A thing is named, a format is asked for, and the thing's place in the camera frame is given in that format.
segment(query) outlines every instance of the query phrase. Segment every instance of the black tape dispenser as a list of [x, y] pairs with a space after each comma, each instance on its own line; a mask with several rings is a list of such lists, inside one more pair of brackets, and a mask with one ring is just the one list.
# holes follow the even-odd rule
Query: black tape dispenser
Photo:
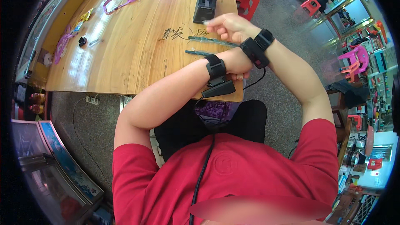
[[216, 5], [217, 0], [197, 0], [193, 22], [202, 24], [205, 20], [213, 19], [215, 17]]

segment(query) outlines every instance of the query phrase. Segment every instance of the black pants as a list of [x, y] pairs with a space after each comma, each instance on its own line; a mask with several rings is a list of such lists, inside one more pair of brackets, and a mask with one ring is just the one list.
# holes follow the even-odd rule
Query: black pants
[[[165, 161], [179, 149], [211, 134], [194, 112], [195, 100], [190, 100], [172, 117], [154, 128]], [[267, 107], [261, 101], [242, 102], [227, 126], [218, 133], [228, 133], [245, 140], [264, 143]]]

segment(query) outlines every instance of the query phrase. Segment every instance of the wooden table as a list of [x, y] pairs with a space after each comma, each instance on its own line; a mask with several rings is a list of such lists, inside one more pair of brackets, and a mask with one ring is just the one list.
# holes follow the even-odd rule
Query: wooden table
[[[184, 50], [217, 53], [228, 47], [188, 41], [188, 36], [217, 38], [207, 33], [203, 25], [193, 23], [197, 0], [138, 0], [111, 15], [103, 12], [106, 0], [84, 0], [70, 24], [93, 8], [89, 20], [79, 34], [70, 39], [64, 57], [52, 65], [47, 91], [80, 91], [136, 95], [152, 83], [202, 58]], [[126, 2], [113, 0], [108, 11]], [[237, 13], [236, 0], [217, 0], [216, 16]], [[85, 36], [88, 43], [78, 47]], [[243, 84], [235, 82], [236, 92], [211, 98], [239, 102], [243, 99]]]

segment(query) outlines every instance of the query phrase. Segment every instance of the bottle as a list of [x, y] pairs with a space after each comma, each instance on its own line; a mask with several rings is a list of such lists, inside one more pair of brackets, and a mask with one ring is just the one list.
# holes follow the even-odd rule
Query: bottle
[[34, 114], [42, 114], [44, 112], [44, 105], [42, 105], [42, 104], [32, 104], [31, 106], [29, 106], [29, 109]]
[[29, 100], [32, 103], [41, 104], [44, 103], [44, 101], [46, 100], [46, 95], [42, 93], [33, 93], [32, 95], [30, 95]]

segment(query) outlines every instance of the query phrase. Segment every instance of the blue painting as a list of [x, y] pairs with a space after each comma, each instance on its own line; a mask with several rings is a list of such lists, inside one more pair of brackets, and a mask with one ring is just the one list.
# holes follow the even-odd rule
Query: blue painting
[[43, 135], [47, 138], [47, 141], [54, 153], [54, 157], [57, 159], [64, 172], [68, 175], [71, 181], [84, 193], [90, 200], [102, 192], [96, 184], [82, 171], [81, 168], [72, 159], [71, 155], [61, 145], [58, 137], [53, 130], [51, 123], [40, 122], [40, 126], [43, 129]]

